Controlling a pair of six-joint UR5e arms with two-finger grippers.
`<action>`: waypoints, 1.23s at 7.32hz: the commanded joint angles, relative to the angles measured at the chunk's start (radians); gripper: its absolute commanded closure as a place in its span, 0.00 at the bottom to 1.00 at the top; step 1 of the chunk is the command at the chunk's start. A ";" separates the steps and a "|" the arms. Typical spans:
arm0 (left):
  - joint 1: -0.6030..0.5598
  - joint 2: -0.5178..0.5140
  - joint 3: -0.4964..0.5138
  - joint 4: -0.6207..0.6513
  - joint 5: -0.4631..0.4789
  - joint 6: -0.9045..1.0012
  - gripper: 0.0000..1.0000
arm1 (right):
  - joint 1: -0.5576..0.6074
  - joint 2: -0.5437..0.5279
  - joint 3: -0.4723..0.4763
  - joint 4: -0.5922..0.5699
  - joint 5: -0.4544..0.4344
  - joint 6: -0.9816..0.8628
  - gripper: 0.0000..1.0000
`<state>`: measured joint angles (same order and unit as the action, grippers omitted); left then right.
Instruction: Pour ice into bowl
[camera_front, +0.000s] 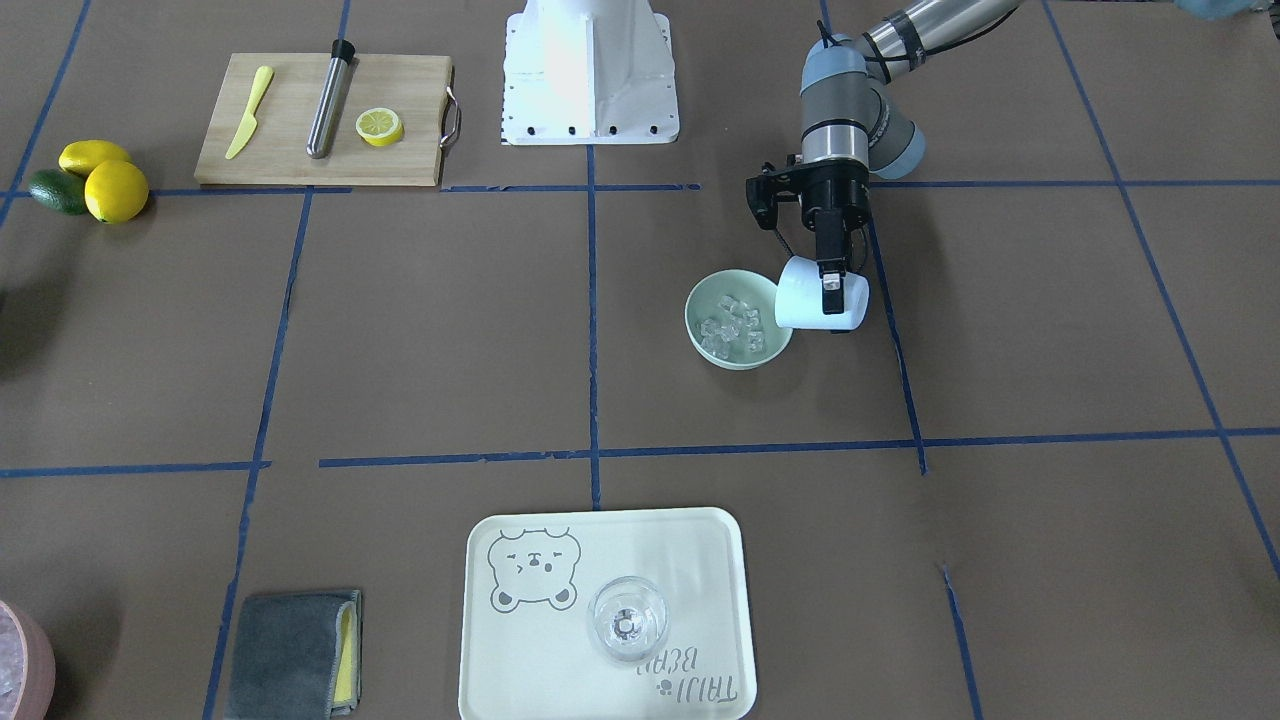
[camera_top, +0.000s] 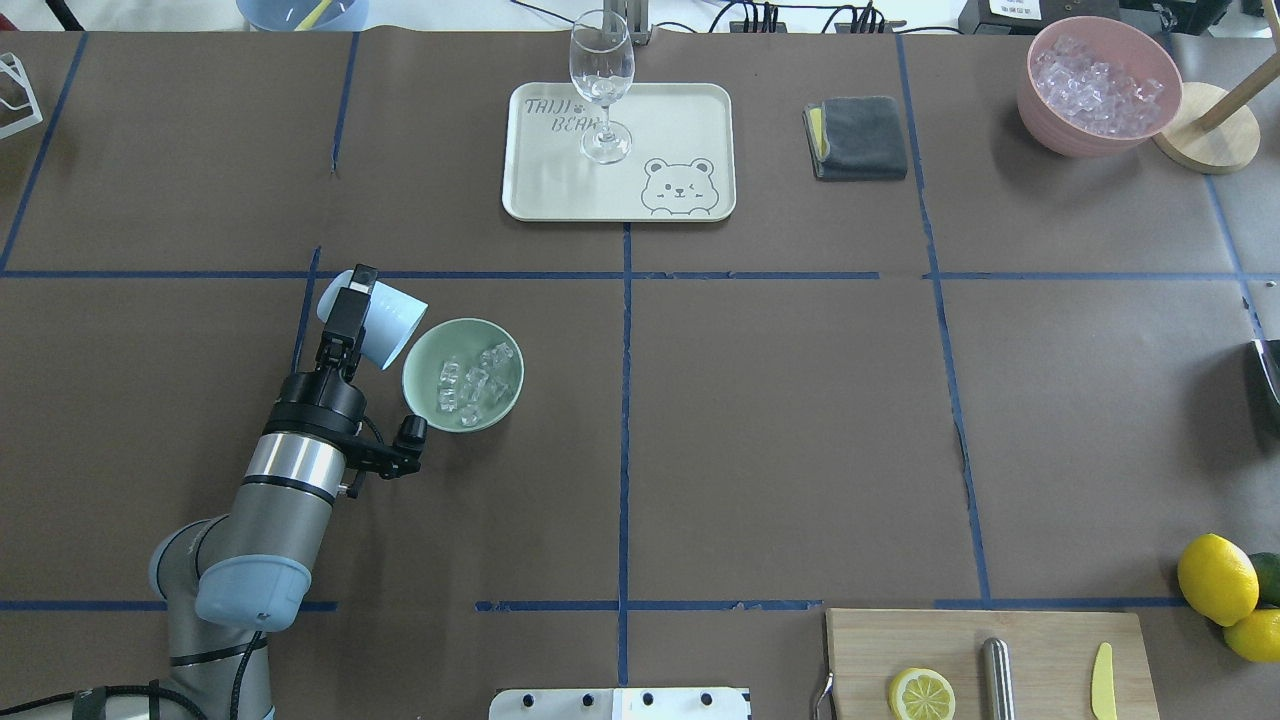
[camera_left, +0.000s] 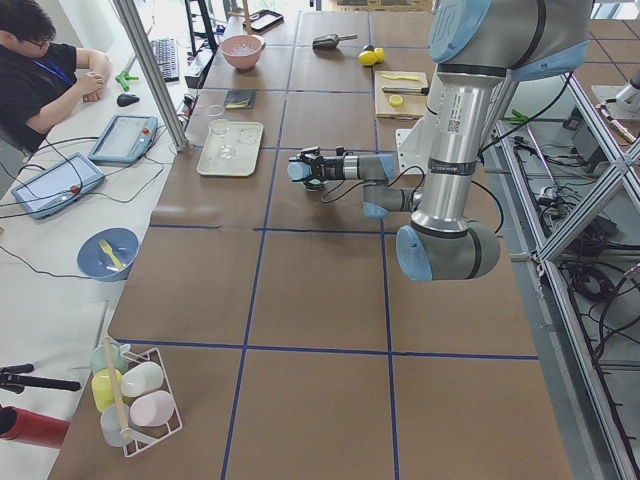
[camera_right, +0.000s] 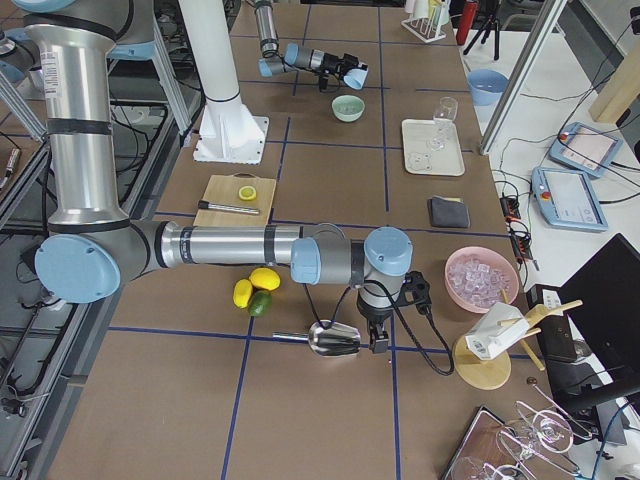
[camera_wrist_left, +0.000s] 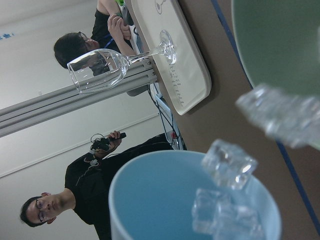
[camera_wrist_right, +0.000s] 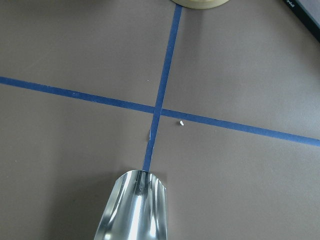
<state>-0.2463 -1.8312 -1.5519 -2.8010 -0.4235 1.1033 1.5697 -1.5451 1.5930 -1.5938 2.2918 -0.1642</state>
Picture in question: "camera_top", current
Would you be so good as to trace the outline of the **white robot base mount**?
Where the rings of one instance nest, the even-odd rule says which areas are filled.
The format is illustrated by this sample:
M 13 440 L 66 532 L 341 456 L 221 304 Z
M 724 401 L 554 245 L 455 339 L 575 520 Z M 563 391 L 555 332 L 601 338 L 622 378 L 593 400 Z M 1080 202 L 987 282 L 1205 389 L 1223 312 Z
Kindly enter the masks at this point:
M 489 719 L 751 719 L 748 689 L 712 687 L 507 689 Z

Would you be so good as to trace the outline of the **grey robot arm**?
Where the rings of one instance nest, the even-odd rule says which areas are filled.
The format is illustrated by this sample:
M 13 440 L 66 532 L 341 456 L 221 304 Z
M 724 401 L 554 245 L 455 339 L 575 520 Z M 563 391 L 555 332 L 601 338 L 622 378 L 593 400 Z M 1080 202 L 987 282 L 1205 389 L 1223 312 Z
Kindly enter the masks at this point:
M 168 675 L 28 701 L 5 719 L 274 717 L 268 642 L 297 619 L 337 500 L 356 497 L 367 474 L 419 471 L 428 433 L 412 414 L 390 442 L 362 437 L 367 402 L 355 386 L 362 359 L 390 365 L 425 304 L 361 264 L 325 300 L 315 366 L 284 379 L 230 511 L 175 530 L 150 560 Z

